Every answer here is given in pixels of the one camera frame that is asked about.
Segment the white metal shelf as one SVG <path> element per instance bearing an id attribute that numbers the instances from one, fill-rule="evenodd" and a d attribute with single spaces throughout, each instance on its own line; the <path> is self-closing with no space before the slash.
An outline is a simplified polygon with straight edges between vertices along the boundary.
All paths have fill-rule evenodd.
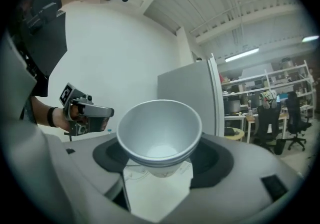
<path id="1" fill-rule="evenodd" d="M 304 60 L 300 65 L 285 69 L 271 72 L 264 70 L 259 75 L 224 81 L 221 84 L 225 91 L 223 96 L 250 96 L 256 92 L 274 90 L 280 96 L 280 101 L 284 102 L 285 94 L 293 91 L 300 101 L 300 111 L 313 118 L 317 99 L 313 77 L 309 70 L 307 61 Z"/>

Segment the white table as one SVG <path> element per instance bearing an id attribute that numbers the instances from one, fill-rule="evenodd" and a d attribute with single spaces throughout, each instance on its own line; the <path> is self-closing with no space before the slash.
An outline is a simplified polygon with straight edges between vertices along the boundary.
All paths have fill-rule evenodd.
<path id="1" fill-rule="evenodd" d="M 158 178 L 145 167 L 129 160 L 123 176 L 130 212 L 158 223 L 189 194 L 193 166 L 185 161 L 172 176 Z"/>

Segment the person's black shirt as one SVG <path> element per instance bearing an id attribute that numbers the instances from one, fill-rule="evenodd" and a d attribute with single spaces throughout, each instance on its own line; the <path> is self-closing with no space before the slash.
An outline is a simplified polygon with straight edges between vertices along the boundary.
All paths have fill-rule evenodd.
<path id="1" fill-rule="evenodd" d="M 52 2 L 57 3 L 56 19 L 35 34 L 30 34 L 26 19 Z M 7 26 L 9 34 L 25 59 L 28 71 L 36 79 L 33 96 L 48 95 L 49 77 L 68 50 L 65 17 L 61 0 L 20 0 L 10 16 Z"/>

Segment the person's left forearm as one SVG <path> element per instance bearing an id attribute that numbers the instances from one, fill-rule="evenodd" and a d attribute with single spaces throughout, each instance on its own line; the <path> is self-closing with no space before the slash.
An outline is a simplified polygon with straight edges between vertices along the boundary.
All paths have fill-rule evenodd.
<path id="1" fill-rule="evenodd" d="M 49 126 L 47 112 L 51 107 L 43 104 L 35 96 L 31 97 L 31 104 L 35 121 L 40 125 Z"/>

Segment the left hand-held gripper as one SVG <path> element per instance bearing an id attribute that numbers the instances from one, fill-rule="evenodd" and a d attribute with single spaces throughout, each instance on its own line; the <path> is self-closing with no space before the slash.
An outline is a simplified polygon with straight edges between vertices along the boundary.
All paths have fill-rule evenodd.
<path id="1" fill-rule="evenodd" d="M 68 83 L 59 97 L 63 105 L 63 115 L 69 124 L 67 136 L 80 136 L 86 133 L 102 132 L 115 110 L 92 105 L 92 97 L 84 94 Z M 72 106 L 77 106 L 76 118 L 71 116 Z"/>

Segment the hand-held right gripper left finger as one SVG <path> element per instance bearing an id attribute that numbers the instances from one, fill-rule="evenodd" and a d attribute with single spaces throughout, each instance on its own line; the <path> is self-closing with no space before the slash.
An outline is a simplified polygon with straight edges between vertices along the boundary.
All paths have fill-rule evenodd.
<path id="1" fill-rule="evenodd" d="M 129 158 L 115 134 L 64 142 L 63 145 L 91 185 L 113 203 L 131 211 L 123 175 Z"/>

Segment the long ceiling lamp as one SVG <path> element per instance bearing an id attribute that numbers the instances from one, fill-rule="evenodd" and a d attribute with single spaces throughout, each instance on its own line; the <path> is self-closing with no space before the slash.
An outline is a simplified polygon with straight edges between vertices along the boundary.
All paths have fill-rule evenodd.
<path id="1" fill-rule="evenodd" d="M 234 61 L 234 60 L 237 60 L 237 59 L 240 59 L 240 58 L 243 58 L 243 57 L 258 53 L 259 50 L 260 50 L 259 48 L 254 48 L 254 49 L 242 52 L 240 54 L 237 54 L 237 55 L 234 55 L 234 56 L 226 58 L 225 62 L 231 62 L 231 61 Z"/>
<path id="2" fill-rule="evenodd" d="M 311 35 L 311 36 L 306 36 L 302 39 L 302 43 L 307 43 L 307 42 L 313 42 L 316 41 L 320 38 L 319 35 Z"/>

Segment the white patterned helmet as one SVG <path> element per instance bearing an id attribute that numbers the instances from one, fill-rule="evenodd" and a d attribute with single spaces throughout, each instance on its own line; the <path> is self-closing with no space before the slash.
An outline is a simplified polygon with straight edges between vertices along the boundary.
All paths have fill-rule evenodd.
<path id="1" fill-rule="evenodd" d="M 277 93 L 275 90 L 264 91 L 259 95 L 264 109 L 274 109 L 277 107 Z"/>

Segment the black chest pack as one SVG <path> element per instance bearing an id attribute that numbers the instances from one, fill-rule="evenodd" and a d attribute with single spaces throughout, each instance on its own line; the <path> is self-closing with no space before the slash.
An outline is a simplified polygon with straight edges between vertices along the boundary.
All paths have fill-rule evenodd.
<path id="1" fill-rule="evenodd" d="M 44 6 L 37 14 L 31 18 L 26 19 L 27 28 L 30 34 L 35 34 L 38 30 L 49 24 L 51 21 L 56 19 L 58 12 L 58 5 L 52 2 Z"/>

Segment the black waste bin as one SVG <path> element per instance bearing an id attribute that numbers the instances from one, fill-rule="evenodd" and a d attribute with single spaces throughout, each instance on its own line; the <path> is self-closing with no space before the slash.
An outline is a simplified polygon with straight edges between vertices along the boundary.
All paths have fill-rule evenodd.
<path id="1" fill-rule="evenodd" d="M 274 146 L 274 153 L 276 155 L 281 155 L 283 153 L 283 151 L 284 151 L 285 144 L 286 144 L 286 140 L 277 139 L 276 144 Z"/>

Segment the person's left hand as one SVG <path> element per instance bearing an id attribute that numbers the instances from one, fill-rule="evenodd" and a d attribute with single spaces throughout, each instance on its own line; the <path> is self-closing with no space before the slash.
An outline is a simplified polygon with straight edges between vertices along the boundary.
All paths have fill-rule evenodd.
<path id="1" fill-rule="evenodd" d="M 86 117 L 80 117 L 78 112 L 78 107 L 73 105 L 70 108 L 70 117 L 73 120 L 79 121 L 81 123 L 85 123 L 87 121 Z M 52 113 L 52 121 L 56 127 L 59 127 L 67 132 L 70 131 L 69 121 L 66 119 L 63 109 L 55 108 Z"/>

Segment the black wristband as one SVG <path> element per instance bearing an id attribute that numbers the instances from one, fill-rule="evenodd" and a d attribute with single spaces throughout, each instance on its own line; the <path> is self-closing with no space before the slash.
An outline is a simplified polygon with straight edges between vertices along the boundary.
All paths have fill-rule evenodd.
<path id="1" fill-rule="evenodd" d="M 57 107 L 51 107 L 48 112 L 47 112 L 47 122 L 48 125 L 50 127 L 54 127 L 57 128 L 55 121 L 54 121 L 54 117 L 55 117 L 55 110 L 57 109 Z"/>

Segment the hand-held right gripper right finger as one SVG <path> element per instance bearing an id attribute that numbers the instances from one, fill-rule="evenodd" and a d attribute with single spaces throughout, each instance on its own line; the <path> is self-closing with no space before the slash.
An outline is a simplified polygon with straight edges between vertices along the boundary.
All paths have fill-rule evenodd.
<path id="1" fill-rule="evenodd" d="M 303 179 L 270 151 L 202 134 L 189 194 L 160 224 L 266 224 Z"/>

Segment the black computer monitor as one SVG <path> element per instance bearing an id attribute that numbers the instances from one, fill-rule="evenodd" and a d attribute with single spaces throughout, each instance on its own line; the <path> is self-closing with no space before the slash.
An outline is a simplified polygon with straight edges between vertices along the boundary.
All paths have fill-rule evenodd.
<path id="1" fill-rule="evenodd" d="M 240 100 L 226 100 L 224 104 L 224 113 L 226 115 L 233 115 L 241 111 L 241 102 Z"/>

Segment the grey partition panel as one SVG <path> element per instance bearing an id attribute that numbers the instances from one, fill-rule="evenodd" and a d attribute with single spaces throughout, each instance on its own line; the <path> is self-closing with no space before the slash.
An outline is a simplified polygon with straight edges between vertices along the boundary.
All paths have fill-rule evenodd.
<path id="1" fill-rule="evenodd" d="M 199 114 L 204 133 L 224 136 L 223 91 L 213 57 L 169 71 L 157 78 L 158 99 L 174 100 L 188 105 Z"/>

